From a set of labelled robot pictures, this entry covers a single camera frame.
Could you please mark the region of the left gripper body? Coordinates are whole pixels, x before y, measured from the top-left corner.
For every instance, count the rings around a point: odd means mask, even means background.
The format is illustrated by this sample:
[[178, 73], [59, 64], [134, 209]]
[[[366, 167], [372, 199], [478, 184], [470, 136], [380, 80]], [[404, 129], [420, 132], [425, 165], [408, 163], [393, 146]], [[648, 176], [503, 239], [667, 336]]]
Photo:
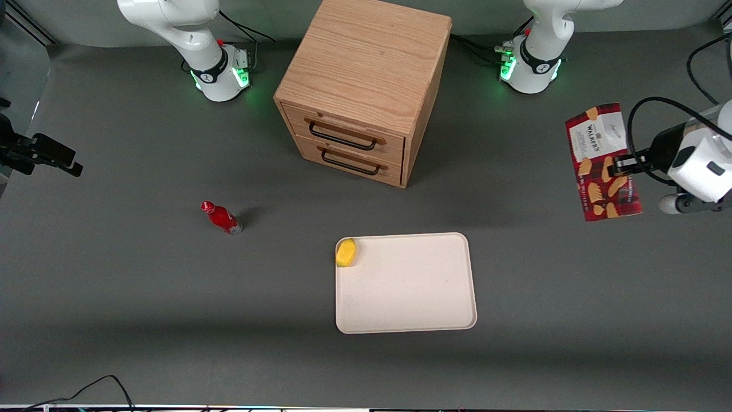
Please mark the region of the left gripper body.
[[700, 122], [688, 122], [656, 135], [649, 149], [652, 166], [691, 195], [716, 203], [731, 188], [730, 139]]

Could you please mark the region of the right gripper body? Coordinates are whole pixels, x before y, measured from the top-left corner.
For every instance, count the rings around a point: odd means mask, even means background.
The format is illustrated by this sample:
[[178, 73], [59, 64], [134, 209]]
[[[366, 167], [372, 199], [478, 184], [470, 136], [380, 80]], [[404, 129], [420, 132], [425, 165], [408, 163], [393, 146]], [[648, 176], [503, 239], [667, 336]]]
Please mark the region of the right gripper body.
[[33, 145], [35, 137], [26, 137], [16, 133], [10, 120], [1, 114], [1, 161], [2, 166], [31, 175], [34, 171]]

